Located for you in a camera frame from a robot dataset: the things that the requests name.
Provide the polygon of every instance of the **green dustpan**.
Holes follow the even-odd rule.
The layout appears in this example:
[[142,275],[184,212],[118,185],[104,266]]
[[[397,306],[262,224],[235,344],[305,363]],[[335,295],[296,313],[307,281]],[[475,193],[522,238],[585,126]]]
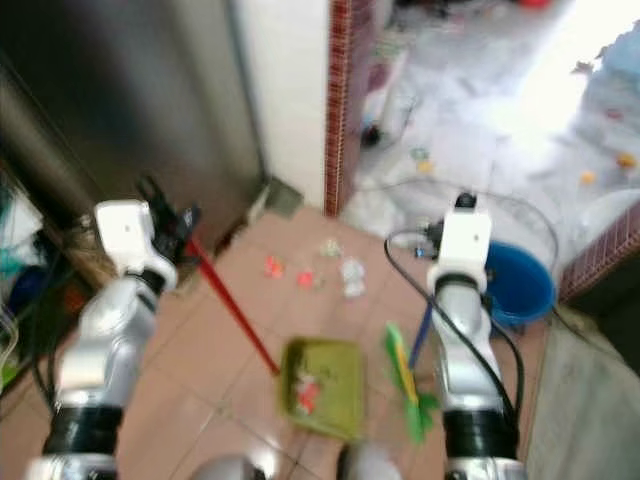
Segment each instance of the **green dustpan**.
[[[319,386],[314,409],[298,406],[300,374]],[[364,361],[356,344],[321,338],[294,338],[284,349],[280,402],[297,425],[344,440],[359,438],[364,421]]]

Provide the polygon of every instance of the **refrigerator door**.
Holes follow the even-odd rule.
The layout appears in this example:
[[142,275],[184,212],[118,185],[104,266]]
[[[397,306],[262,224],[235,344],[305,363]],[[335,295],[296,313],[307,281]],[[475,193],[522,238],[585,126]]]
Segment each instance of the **refrigerator door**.
[[[30,0],[3,2],[0,15],[0,61],[70,168],[95,185],[92,198],[134,197],[136,178],[151,174],[176,206],[202,207],[208,245],[264,182],[227,9],[210,0]],[[47,155],[12,161],[55,168]]]

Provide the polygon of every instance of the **blue bucket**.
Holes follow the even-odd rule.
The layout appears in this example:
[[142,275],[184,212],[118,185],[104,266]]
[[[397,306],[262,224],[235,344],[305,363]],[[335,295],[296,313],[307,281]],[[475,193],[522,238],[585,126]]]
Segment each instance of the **blue bucket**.
[[521,248],[491,242],[486,268],[492,315],[506,327],[538,320],[551,310],[556,291],[547,269]]

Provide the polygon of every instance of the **green brush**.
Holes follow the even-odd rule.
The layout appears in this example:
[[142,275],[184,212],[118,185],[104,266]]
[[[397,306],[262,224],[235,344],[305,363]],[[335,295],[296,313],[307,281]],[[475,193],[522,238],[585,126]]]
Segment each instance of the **green brush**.
[[422,443],[425,433],[433,425],[430,410],[437,408],[438,401],[433,395],[418,394],[416,391],[413,374],[409,370],[407,362],[402,334],[395,325],[387,324],[384,343],[391,358],[394,379],[405,397],[409,435],[415,443]]

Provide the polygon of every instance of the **blue handle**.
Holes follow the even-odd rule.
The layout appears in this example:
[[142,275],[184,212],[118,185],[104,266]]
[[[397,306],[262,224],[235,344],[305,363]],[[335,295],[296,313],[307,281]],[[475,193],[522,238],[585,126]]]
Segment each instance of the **blue handle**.
[[427,332],[429,331],[429,325],[431,324],[431,310],[431,304],[427,305],[427,310],[424,312],[422,323],[420,323],[420,328],[418,329],[418,335],[416,335],[416,340],[413,342],[413,348],[411,349],[409,370],[413,370],[415,368],[418,356],[420,355],[420,349],[427,338]]

